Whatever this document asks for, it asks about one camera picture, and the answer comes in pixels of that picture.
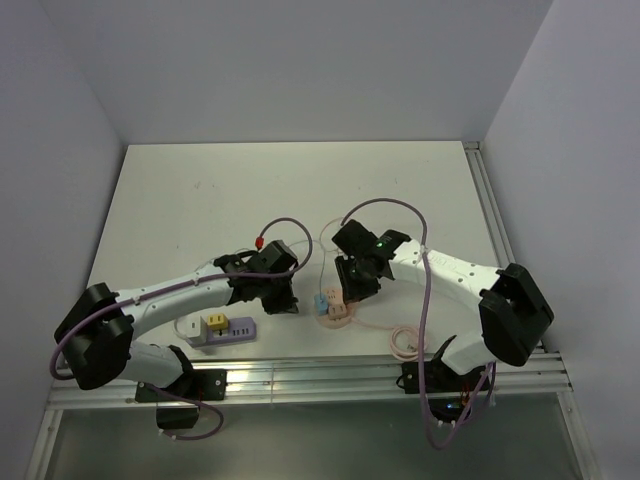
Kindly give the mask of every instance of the metal frame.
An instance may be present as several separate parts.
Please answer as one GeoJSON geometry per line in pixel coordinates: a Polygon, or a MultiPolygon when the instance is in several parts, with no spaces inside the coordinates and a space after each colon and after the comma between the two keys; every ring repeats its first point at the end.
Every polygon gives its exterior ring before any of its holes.
{"type": "MultiPolygon", "coordinates": [[[[498,262],[506,266],[513,252],[500,218],[480,154],[480,144],[464,144],[465,153],[487,222],[498,262]]],[[[297,359],[251,362],[197,362],[195,368],[228,370],[225,406],[276,403],[367,401],[415,399],[395,385],[399,362],[391,356],[365,356],[341,359],[297,359]]],[[[92,391],[82,391],[71,382],[53,383],[45,414],[27,471],[28,480],[45,478],[64,410],[104,408],[155,408],[157,404],[137,404],[136,385],[114,381],[92,391]]],[[[585,479],[601,478],[588,437],[575,408],[572,387],[559,353],[547,353],[540,344],[522,368],[499,363],[496,393],[557,393],[575,451],[585,479]]],[[[446,395],[431,395],[438,398],[446,395]]],[[[163,405],[179,405],[164,402],[163,405]]]]}
{"type": "MultiPolygon", "coordinates": [[[[482,160],[482,144],[480,142],[467,142],[463,146],[467,154],[471,176],[478,191],[484,217],[489,227],[496,258],[501,266],[506,266],[508,263],[514,262],[515,258],[482,160]]],[[[557,392],[557,394],[569,440],[580,469],[580,475],[585,480],[600,480],[602,473],[598,467],[595,452],[578,411],[575,396],[573,395],[573,387],[570,391],[557,392]]]]}

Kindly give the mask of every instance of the blue block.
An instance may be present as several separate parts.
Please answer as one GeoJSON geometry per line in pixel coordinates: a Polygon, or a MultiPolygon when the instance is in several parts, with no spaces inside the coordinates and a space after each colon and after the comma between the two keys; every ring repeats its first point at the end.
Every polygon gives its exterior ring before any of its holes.
{"type": "Polygon", "coordinates": [[[316,312],[318,315],[326,315],[329,312],[329,301],[324,293],[318,293],[314,296],[313,302],[316,305],[316,312]]]}

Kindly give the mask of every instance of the purple power strip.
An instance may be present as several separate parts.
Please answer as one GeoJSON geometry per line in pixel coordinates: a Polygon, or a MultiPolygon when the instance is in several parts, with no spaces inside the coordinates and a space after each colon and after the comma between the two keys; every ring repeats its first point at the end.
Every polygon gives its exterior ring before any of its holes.
{"type": "Polygon", "coordinates": [[[206,342],[194,343],[191,340],[187,340],[187,343],[194,348],[199,348],[208,345],[230,345],[232,343],[250,342],[256,339],[256,330],[256,322],[253,321],[252,317],[230,318],[228,330],[214,332],[207,329],[206,342]]]}

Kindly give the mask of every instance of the yellow block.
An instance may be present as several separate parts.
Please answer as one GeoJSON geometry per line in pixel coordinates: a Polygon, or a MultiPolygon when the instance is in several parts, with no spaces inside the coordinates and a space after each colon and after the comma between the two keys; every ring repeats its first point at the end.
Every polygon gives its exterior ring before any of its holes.
{"type": "Polygon", "coordinates": [[[226,330],[229,328],[229,319],[224,313],[214,313],[207,317],[207,327],[214,332],[226,330]]]}

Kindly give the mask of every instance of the gray wall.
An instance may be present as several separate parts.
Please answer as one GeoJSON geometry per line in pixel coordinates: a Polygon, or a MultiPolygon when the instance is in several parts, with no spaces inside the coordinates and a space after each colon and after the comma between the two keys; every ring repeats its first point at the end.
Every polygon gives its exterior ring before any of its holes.
{"type": "Polygon", "coordinates": [[[42,0],[127,143],[482,139],[551,0],[42,0]]]}
{"type": "Polygon", "coordinates": [[[607,478],[638,478],[640,2],[556,0],[486,138],[607,478]]]}
{"type": "Polygon", "coordinates": [[[35,0],[0,5],[0,465],[22,478],[53,331],[86,281],[121,143],[35,0]]]}

